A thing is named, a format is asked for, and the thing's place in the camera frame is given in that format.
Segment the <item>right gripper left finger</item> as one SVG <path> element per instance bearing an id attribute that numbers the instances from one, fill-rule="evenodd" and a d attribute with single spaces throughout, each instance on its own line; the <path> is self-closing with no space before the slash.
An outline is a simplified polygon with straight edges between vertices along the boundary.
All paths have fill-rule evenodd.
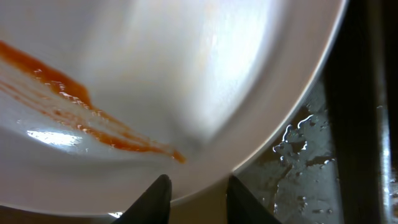
<path id="1" fill-rule="evenodd" d="M 171 179 L 162 174 L 111 224 L 168 224 L 171 196 Z"/>

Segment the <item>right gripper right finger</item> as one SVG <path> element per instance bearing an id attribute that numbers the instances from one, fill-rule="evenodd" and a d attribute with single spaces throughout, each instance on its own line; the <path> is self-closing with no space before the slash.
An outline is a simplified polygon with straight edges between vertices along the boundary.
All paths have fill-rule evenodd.
<path id="1" fill-rule="evenodd" d="M 228 224 L 281 224 L 234 175 L 226 189 L 226 217 Z"/>

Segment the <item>white plate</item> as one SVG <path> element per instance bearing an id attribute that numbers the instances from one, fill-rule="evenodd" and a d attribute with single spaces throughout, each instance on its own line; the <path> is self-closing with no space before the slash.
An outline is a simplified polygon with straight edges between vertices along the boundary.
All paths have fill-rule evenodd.
<path id="1" fill-rule="evenodd" d="M 242 169 L 318 76 L 346 1 L 2 1 L 1 205 L 179 203 Z"/>

